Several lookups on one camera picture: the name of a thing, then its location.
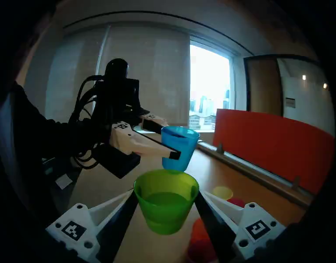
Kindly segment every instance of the sky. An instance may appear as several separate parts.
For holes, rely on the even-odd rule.
[[[214,108],[223,107],[225,92],[230,89],[229,60],[209,50],[190,45],[190,99],[206,96],[214,101]]]

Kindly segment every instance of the green cup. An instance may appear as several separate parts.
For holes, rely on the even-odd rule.
[[[199,185],[184,172],[154,170],[137,178],[134,192],[148,227],[157,234],[170,235],[184,224]]]

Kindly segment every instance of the translucent cup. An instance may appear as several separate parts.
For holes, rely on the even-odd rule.
[[[181,152],[179,160],[162,158],[164,169],[185,171],[196,148],[200,134],[184,127],[167,126],[162,128],[162,143]]]
[[[154,170],[137,178],[134,192],[148,227],[157,234],[170,235],[184,224],[199,185],[189,174]]]

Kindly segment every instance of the wooden table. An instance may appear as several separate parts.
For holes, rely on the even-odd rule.
[[[132,188],[138,176],[146,171],[162,169],[161,158],[142,157],[141,163],[124,178],[118,179],[102,166],[83,170],[72,193],[69,207],[84,203],[91,208]],[[227,186],[236,198],[245,203],[256,202],[280,223],[298,222],[305,211],[285,198],[250,180],[226,164],[195,150],[186,173],[194,176],[201,190],[212,192],[216,186]],[[182,229],[169,236],[160,236],[146,225],[137,206],[117,253],[115,262],[183,262],[192,225],[199,218],[195,205]]]

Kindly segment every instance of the red panel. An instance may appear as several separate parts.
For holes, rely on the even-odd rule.
[[[314,126],[271,114],[217,110],[213,144],[317,193],[330,170],[334,138]]]

